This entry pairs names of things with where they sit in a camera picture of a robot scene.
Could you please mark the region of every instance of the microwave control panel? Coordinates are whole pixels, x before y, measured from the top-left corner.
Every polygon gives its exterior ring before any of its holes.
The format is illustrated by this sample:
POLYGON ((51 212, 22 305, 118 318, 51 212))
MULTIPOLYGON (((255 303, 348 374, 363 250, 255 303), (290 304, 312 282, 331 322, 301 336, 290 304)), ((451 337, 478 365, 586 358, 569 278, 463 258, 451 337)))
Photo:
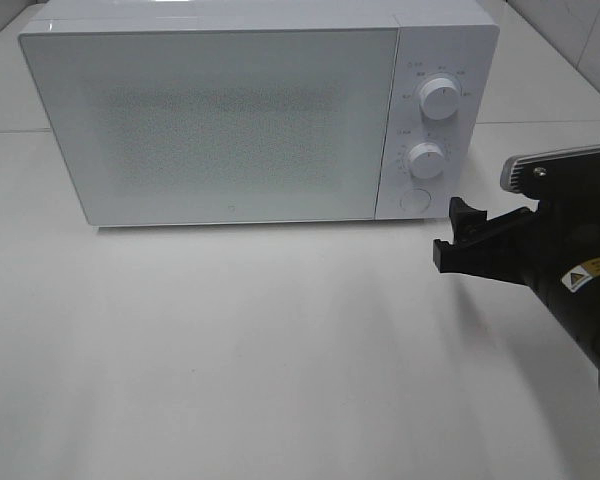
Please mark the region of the microwave control panel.
POLYGON ((495 25, 400 29, 376 219, 448 215, 497 36, 495 25))

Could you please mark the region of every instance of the yellow warning sticker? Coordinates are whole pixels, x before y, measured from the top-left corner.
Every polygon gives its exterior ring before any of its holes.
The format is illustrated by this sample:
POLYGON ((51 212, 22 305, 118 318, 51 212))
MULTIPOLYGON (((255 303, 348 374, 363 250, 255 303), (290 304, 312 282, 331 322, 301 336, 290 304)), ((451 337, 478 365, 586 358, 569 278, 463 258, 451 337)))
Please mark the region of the yellow warning sticker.
POLYGON ((562 283, 572 293, 577 292, 587 283, 600 276, 600 257, 587 260, 569 270, 563 277, 562 283))

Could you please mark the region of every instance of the white microwave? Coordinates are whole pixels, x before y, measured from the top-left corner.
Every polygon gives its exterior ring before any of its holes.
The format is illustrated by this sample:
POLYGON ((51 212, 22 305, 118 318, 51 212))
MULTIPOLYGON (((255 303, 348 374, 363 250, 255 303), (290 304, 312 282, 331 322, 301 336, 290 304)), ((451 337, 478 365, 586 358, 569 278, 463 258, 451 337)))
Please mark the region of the white microwave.
POLYGON ((51 0, 20 35, 96 226, 443 217, 498 27, 473 0, 51 0))

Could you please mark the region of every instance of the white table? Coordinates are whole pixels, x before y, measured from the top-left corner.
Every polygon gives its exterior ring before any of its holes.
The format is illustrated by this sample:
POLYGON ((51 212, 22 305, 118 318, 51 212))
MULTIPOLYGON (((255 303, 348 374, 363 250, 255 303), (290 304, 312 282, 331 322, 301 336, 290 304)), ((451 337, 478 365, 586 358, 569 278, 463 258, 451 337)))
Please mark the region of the white table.
MULTIPOLYGON (((480 125, 460 193, 600 122, 480 125)), ((596 372, 446 221, 97 231, 51 134, 0 134, 0 479, 600 480, 596 372)))
MULTIPOLYGON (((501 27, 479 123, 600 120, 600 94, 511 7, 481 0, 501 27)), ((40 9, 0 33, 0 131, 49 128, 17 45, 40 9)))

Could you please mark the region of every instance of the microwave door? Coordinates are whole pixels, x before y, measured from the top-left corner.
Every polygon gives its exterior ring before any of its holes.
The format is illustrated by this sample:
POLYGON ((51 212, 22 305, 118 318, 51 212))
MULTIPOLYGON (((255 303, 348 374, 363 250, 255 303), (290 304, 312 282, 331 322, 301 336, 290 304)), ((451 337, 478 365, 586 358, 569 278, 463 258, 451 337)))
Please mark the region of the microwave door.
POLYGON ((374 218, 396 29, 23 39, 92 225, 374 218))

